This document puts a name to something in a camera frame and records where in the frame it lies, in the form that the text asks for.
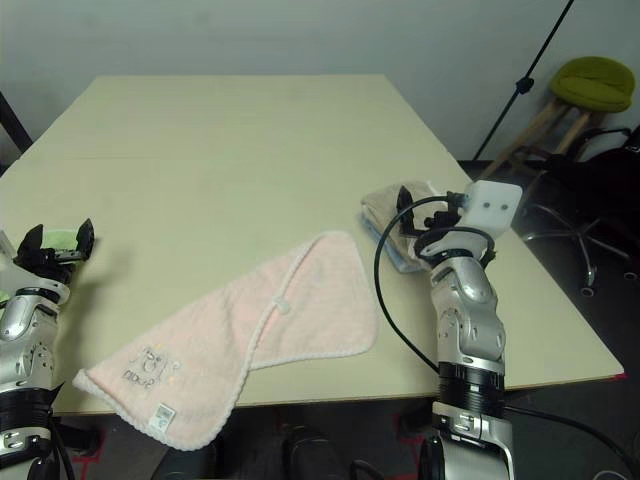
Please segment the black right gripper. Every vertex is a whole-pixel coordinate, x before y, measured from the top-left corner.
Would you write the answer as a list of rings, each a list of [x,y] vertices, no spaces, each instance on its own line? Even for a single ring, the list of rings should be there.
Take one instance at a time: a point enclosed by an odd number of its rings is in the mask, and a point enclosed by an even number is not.
[[[397,210],[403,211],[414,202],[411,192],[405,185],[401,185],[397,195]],[[409,212],[405,215],[405,235],[409,238],[410,251],[422,251],[424,248],[440,241],[461,219],[461,215],[449,211],[435,211],[431,217],[420,221],[422,228],[416,227],[415,215]]]

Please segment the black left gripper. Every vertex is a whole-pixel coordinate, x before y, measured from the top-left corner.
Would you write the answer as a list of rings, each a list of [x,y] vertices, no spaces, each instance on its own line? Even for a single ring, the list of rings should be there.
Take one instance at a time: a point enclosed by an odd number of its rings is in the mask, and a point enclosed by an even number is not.
[[[42,248],[43,231],[44,226],[38,224],[25,234],[13,263],[38,277],[69,285],[75,265],[91,257],[95,243],[93,223],[86,219],[79,227],[76,250]]]

